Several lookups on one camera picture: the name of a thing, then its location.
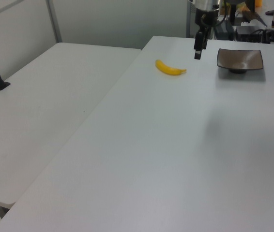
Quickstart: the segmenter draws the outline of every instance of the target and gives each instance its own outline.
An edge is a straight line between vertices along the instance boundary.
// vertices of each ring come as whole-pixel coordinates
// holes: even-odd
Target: banana
[[[155,66],[158,68],[158,70],[169,75],[180,75],[186,72],[186,69],[176,69],[176,68],[169,67],[166,64],[164,64],[160,59],[157,59],[155,61]]]

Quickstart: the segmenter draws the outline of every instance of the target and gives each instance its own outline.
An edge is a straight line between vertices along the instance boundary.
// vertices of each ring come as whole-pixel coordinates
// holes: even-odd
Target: white wall
[[[63,42],[142,49],[186,36],[187,0],[50,0]]]
[[[24,0],[0,13],[0,74],[5,80],[56,43],[46,0]]]

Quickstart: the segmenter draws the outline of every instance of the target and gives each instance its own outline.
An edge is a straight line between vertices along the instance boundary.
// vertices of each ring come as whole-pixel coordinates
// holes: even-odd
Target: square bowl
[[[263,58],[260,50],[227,50],[219,49],[216,63],[219,67],[232,73],[245,73],[248,70],[263,69]]]

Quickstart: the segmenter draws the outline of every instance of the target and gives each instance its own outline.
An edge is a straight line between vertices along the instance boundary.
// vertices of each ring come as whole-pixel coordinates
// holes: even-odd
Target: table surface
[[[274,232],[274,45],[193,45],[153,37],[0,232]],[[218,68],[219,48],[260,49],[264,70]]]
[[[140,50],[59,43],[0,91],[0,206],[10,208]]]

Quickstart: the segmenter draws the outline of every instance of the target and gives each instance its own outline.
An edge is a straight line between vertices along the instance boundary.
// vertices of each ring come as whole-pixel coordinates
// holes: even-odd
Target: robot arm
[[[211,33],[211,28],[215,27],[219,13],[221,0],[189,0],[196,7],[195,23],[199,25],[199,30],[195,37],[195,59],[200,59],[201,51],[206,49],[207,40]]]

